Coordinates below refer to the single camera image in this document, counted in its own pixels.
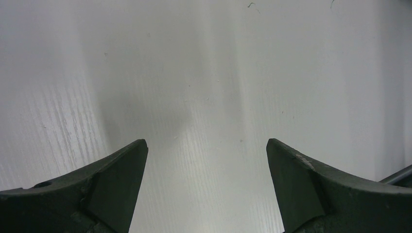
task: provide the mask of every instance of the gray surface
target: gray surface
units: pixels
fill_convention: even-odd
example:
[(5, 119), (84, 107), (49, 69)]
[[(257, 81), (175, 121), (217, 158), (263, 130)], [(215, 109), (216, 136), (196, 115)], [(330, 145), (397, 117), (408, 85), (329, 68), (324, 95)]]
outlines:
[(0, 189), (145, 138), (131, 232), (264, 233), (268, 138), (372, 180), (412, 164), (408, 1), (249, 4), (0, 0)]

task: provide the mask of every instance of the white surface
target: white surface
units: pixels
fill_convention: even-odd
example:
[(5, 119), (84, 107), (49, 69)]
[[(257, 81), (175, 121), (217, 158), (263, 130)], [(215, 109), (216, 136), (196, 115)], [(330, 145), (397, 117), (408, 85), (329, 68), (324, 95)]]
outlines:
[(0, 1), (0, 189), (145, 138), (130, 232), (283, 230), (278, 138), (371, 180), (412, 163), (396, 0)]

